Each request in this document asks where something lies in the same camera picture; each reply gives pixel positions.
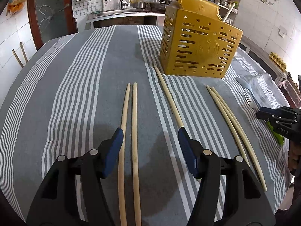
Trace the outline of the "person right hand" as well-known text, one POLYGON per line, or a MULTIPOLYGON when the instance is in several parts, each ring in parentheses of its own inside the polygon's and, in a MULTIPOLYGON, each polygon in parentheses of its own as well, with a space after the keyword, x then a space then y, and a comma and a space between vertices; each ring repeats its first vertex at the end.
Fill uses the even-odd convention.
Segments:
POLYGON ((301 155, 300 145, 295 144, 293 141, 290 141, 289 152, 288 152, 288 168, 290 171, 297 169, 298 159, 300 155, 301 155))

